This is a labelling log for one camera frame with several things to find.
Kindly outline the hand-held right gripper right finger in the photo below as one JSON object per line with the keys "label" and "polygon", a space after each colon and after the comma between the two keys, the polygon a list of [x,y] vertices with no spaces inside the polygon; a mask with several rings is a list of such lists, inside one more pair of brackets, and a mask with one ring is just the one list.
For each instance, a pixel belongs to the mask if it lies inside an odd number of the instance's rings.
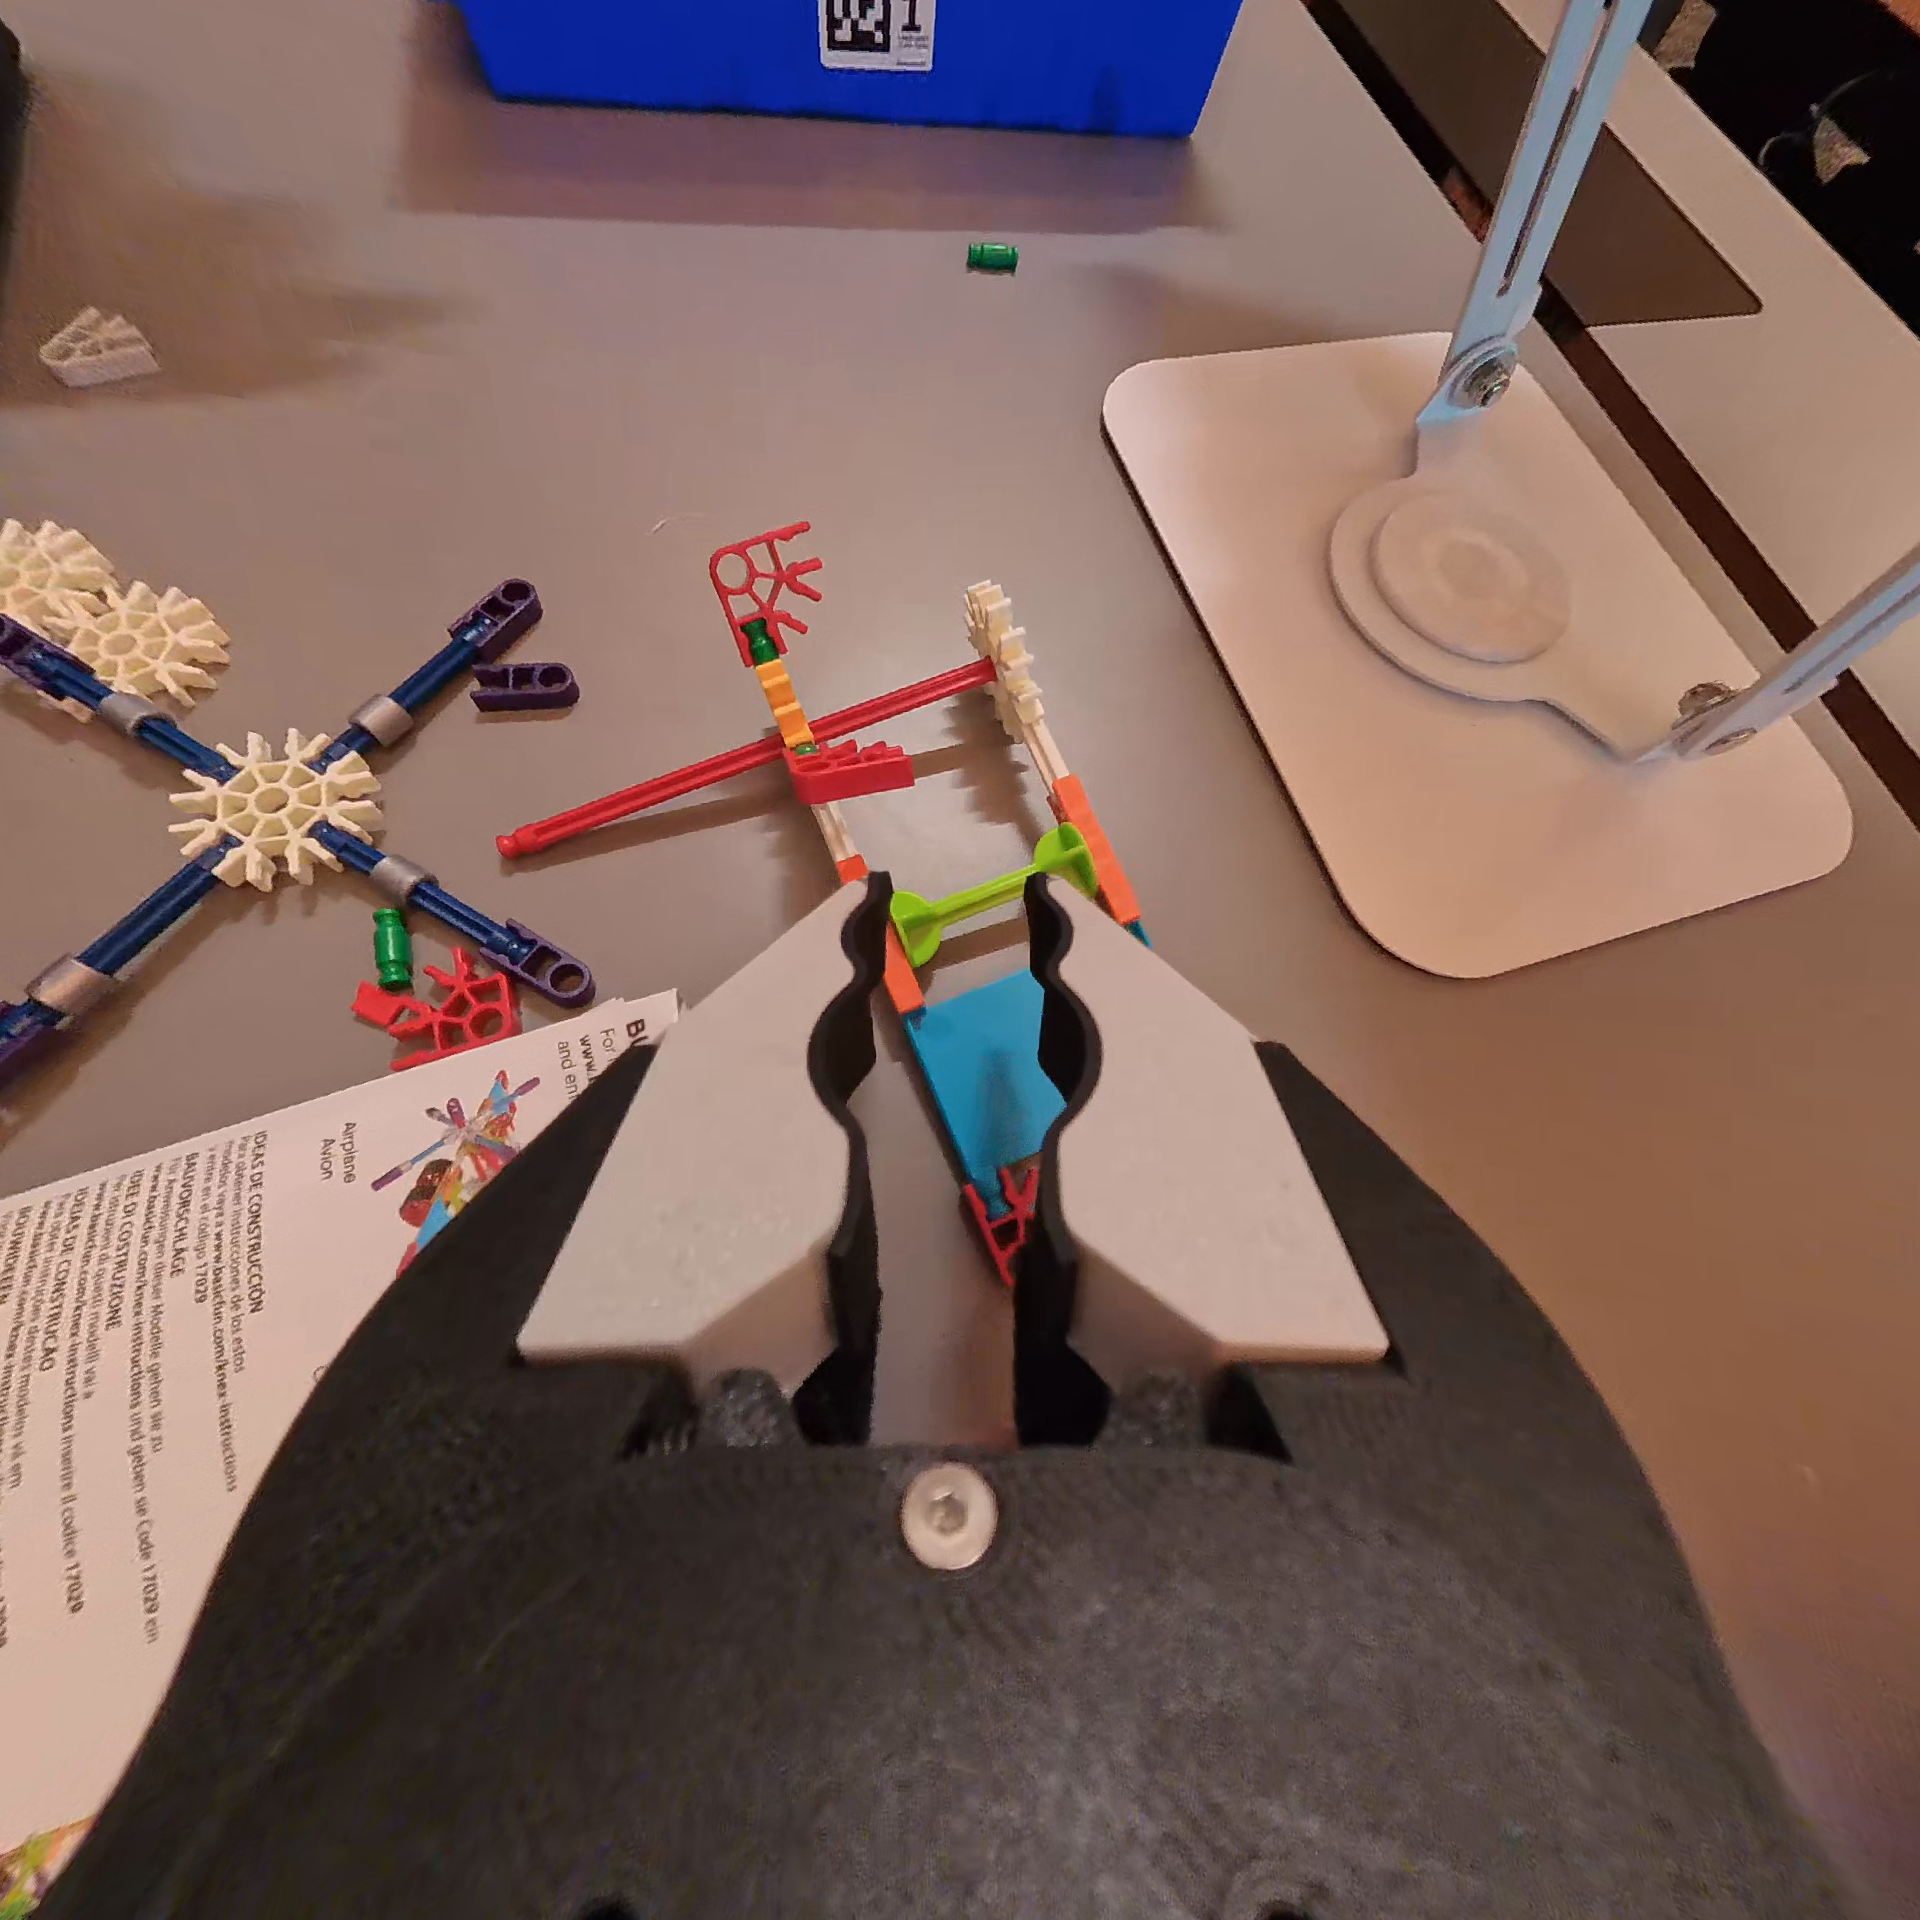
{"label": "hand-held right gripper right finger", "polygon": [[1016,1428],[1084,1447],[1146,1375],[1375,1364],[1385,1321],[1255,1036],[1065,879],[1024,887],[1063,1110],[1016,1262]]}

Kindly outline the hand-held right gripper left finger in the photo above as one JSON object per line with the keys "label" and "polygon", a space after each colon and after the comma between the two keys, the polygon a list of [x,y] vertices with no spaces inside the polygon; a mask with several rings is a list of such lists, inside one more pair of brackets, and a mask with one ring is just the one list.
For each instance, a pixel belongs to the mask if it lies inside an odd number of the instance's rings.
{"label": "hand-held right gripper left finger", "polygon": [[881,1334],[868,1150],[885,872],[844,881],[653,1047],[519,1331],[523,1359],[771,1375],[859,1447]]}

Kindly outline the colourful toy construction model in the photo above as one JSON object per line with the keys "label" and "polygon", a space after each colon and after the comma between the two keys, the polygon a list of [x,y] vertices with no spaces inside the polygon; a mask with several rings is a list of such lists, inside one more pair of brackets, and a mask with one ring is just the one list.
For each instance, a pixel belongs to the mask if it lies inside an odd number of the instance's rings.
{"label": "colourful toy construction model", "polygon": [[772,731],[612,795],[525,823],[496,839],[504,856],[533,856],[593,830],[624,823],[708,785],[783,766],[787,784],[811,813],[839,879],[863,879],[844,801],[898,793],[916,782],[909,755],[875,737],[875,726],[946,704],[975,688],[993,695],[999,725],[1027,751],[1045,784],[1053,819],[1031,859],[1005,876],[944,897],[897,889],[889,913],[882,985],[940,1121],[965,1213],[1001,1280],[1016,1280],[1018,1255],[1039,1204],[1045,1135],[1065,1096],[1040,1065],[1043,988],[1027,974],[999,975],[952,998],[929,1000],[922,971],[944,935],[1004,905],[1020,903],[1035,878],[1063,878],[1122,929],[1146,941],[1138,897],[1081,780],[1059,749],[1034,655],[1013,600],[997,583],[965,592],[967,639],[976,662],[892,688],[868,701],[807,716],[785,665],[787,638],[804,635],[793,609],[819,600],[816,558],[801,556],[807,520],[778,525],[717,545],[708,581],[743,665],[757,678]]}

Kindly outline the blue storage bin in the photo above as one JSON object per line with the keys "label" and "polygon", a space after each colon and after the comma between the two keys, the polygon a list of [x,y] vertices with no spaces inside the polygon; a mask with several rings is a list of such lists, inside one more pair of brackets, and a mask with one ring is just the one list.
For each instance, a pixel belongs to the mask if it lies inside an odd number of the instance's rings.
{"label": "blue storage bin", "polygon": [[1186,137],[1240,3],[463,3],[499,97]]}

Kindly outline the red toy connector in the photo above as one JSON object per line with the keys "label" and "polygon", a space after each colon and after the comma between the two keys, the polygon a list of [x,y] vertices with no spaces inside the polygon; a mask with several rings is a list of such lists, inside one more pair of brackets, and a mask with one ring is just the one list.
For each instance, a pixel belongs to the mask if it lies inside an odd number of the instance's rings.
{"label": "red toy connector", "polygon": [[436,1065],[523,1032],[517,980],[484,956],[455,945],[451,969],[426,966],[426,974],[435,993],[403,993],[391,1020],[394,1071]]}

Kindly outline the instruction booklet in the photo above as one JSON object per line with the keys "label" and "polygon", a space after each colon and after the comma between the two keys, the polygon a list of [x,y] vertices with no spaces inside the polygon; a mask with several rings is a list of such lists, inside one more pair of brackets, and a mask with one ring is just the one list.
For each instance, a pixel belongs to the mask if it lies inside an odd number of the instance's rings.
{"label": "instruction booklet", "polygon": [[605,998],[4,1201],[4,1916],[34,1912],[130,1765],[340,1347],[681,1005]]}

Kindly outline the blue rod snowflake assembly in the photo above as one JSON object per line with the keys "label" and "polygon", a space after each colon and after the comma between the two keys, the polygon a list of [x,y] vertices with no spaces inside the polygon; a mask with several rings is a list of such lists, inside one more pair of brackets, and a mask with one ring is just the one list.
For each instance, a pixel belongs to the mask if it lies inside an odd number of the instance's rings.
{"label": "blue rod snowflake assembly", "polygon": [[448,625],[448,639],[396,691],[355,709],[338,734],[250,734],[211,748],[171,709],[211,691],[228,635],[201,599],[122,583],[81,529],[4,518],[3,668],[43,704],[106,721],[169,761],[180,868],[89,945],[57,957],[4,1003],[3,1070],[19,1079],[115,988],[133,963],[194,911],[217,885],[268,893],[276,879],[355,872],[397,908],[413,905],[464,936],[496,969],[564,1009],[595,996],[586,963],[517,921],[457,897],[426,867],[377,843],[383,804],[373,751],[405,740],[426,705],[477,665],[493,665],[541,614],[538,587],[511,577]]}

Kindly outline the white metal stand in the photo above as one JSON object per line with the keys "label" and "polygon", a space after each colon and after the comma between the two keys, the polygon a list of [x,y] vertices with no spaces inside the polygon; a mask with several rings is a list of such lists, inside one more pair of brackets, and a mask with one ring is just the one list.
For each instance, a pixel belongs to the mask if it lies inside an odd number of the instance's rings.
{"label": "white metal stand", "polygon": [[1915,552],[1746,659],[1521,366],[1649,4],[1568,4],[1452,340],[1140,364],[1101,419],[1338,893],[1499,975],[1839,868],[1794,716],[1915,617]]}

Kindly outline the grey toy connector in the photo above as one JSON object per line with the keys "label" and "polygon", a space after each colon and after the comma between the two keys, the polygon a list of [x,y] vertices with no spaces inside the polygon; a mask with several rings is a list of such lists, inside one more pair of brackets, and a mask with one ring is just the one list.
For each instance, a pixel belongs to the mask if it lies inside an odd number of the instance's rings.
{"label": "grey toy connector", "polygon": [[147,333],[124,315],[84,305],[37,347],[40,364],[68,390],[125,384],[161,373]]}

